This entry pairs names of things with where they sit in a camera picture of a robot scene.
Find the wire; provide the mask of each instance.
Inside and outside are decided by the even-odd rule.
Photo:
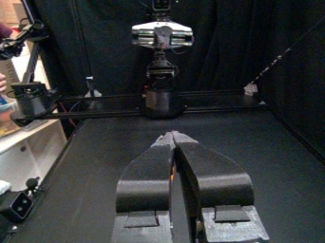
[[[67,113],[67,110],[66,110],[66,107],[64,107],[63,103],[60,103],[60,107],[62,107],[62,109],[63,109],[63,112]],[[70,121],[71,125],[72,125],[74,127],[76,127],[76,123],[75,123],[75,121],[74,121],[72,119],[68,119],[68,121]]]
[[[182,51],[182,52],[177,52],[175,48],[171,48],[171,51],[173,51],[174,54],[182,55],[182,54],[185,54],[189,51],[189,48],[185,51]]]
[[[142,2],[142,1],[138,1],[145,7],[147,7],[147,5]]]
[[[316,24],[309,28],[309,30],[300,36],[300,38],[294,41],[294,43],[290,45],[290,47],[282,52],[280,56],[273,60],[273,62],[266,66],[266,68],[262,70],[260,75],[256,77],[256,79],[250,82],[250,84],[254,84],[260,78],[264,76],[264,74],[272,69],[273,66],[281,61],[281,59],[286,56],[286,54],[292,51],[292,49],[298,45],[298,43],[308,37],[308,35],[317,29],[318,25],[325,20],[325,15],[320,18],[320,20],[316,22]]]

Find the black curtain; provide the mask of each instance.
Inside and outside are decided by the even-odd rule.
[[[151,1],[28,1],[51,33],[42,55],[52,86],[64,94],[84,95],[86,76],[92,74],[104,95],[139,93],[153,50],[133,46],[131,27],[150,22],[143,5],[150,7]],[[181,70],[179,89],[242,89],[324,12],[324,0],[179,0],[173,5],[173,20],[191,27],[195,36],[183,55],[167,53]],[[321,153],[324,43],[322,23],[258,82],[264,100]]]
[[[325,17],[324,0],[274,1],[265,64],[294,45],[260,81],[262,98],[325,155]]]
[[[80,24],[99,91],[139,93],[153,50],[133,46],[131,27],[151,21],[143,6],[150,8],[151,1],[30,2],[51,32],[43,44],[50,82],[66,93],[87,93]],[[185,54],[167,53],[181,70],[177,85],[182,91],[241,89],[249,83],[262,68],[270,4],[270,0],[181,0],[173,4],[173,21],[191,27],[195,37]]]

